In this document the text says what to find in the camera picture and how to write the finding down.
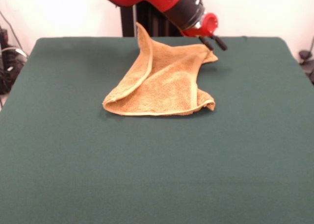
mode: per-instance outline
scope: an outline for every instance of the towel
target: towel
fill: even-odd
[[[105,110],[122,116],[190,115],[215,100],[197,86],[202,64],[218,58],[205,45],[171,47],[153,40],[137,23],[140,53],[119,84],[105,97]]]

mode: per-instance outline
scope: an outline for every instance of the white wall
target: white wall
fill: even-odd
[[[107,0],[0,0],[0,9],[27,52],[41,37],[122,36],[120,9]]]
[[[314,0],[204,0],[223,36],[279,36],[297,58],[314,35]],[[0,0],[26,51],[40,37],[121,36],[120,10],[106,0]]]
[[[277,36],[298,58],[314,36],[314,0],[204,0],[220,22],[218,35]]]

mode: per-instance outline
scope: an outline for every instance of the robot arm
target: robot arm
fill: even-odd
[[[222,50],[227,46],[214,35],[218,28],[218,19],[213,13],[207,13],[202,0],[109,0],[117,6],[133,6],[147,1],[162,12],[184,36],[198,37],[210,50],[213,47],[205,37],[215,40]]]

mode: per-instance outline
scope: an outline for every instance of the table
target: table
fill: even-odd
[[[281,39],[224,40],[216,110],[161,118],[102,108],[135,38],[38,40],[0,112],[0,222],[313,224],[313,86]]]

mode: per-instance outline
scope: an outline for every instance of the tan towel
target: tan towel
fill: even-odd
[[[170,47],[152,40],[142,25],[137,28],[140,54],[106,96],[104,109],[125,116],[189,115],[202,107],[214,110],[213,97],[196,83],[201,65],[218,60],[212,51],[203,44]]]

